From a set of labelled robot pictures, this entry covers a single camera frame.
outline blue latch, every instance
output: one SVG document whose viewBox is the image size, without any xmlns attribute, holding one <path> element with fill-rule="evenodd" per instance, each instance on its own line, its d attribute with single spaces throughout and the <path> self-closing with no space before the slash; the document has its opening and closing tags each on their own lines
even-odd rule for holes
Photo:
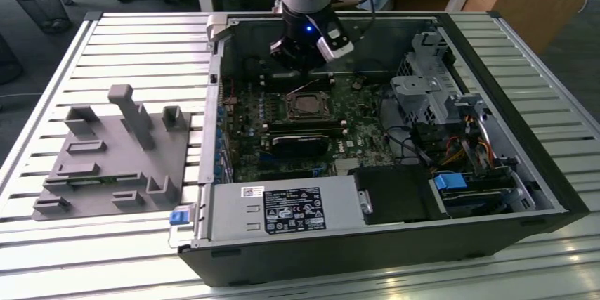
<svg viewBox="0 0 600 300">
<path fill-rule="evenodd" d="M 434 178 L 434 182 L 439 190 L 467 188 L 467 182 L 462 174 L 441 174 Z"/>
<path fill-rule="evenodd" d="M 170 223 L 171 225 L 186 225 L 190 224 L 190 211 L 179 211 L 175 210 L 171 212 L 170 216 Z"/>
</svg>

